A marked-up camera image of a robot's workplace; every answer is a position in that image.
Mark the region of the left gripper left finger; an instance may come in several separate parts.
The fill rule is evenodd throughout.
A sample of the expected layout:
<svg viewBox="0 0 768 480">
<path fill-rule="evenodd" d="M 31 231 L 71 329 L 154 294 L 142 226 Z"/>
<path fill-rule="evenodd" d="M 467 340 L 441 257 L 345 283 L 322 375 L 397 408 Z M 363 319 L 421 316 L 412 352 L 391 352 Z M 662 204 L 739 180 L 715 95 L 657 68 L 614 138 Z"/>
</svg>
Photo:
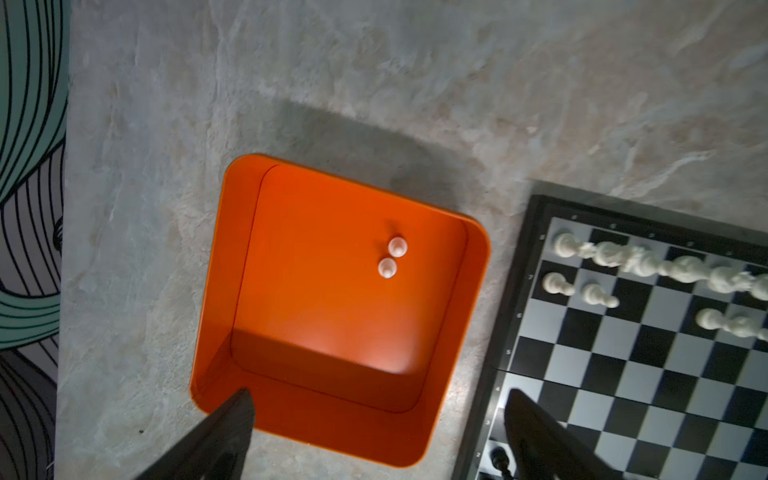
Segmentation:
<svg viewBox="0 0 768 480">
<path fill-rule="evenodd" d="M 140 479 L 239 479 L 251 442 L 255 410 L 248 389 L 228 400 L 189 431 Z"/>
</svg>

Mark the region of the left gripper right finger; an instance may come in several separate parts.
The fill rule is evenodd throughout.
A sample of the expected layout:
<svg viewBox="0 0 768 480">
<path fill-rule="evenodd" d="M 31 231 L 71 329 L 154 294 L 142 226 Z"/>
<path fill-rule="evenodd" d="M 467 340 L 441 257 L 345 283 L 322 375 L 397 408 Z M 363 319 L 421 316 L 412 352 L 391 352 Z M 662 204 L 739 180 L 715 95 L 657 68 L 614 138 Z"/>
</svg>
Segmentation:
<svg viewBox="0 0 768 480">
<path fill-rule="evenodd" d="M 519 479 L 618 478 L 616 470 L 519 389 L 509 391 L 504 424 Z"/>
</svg>

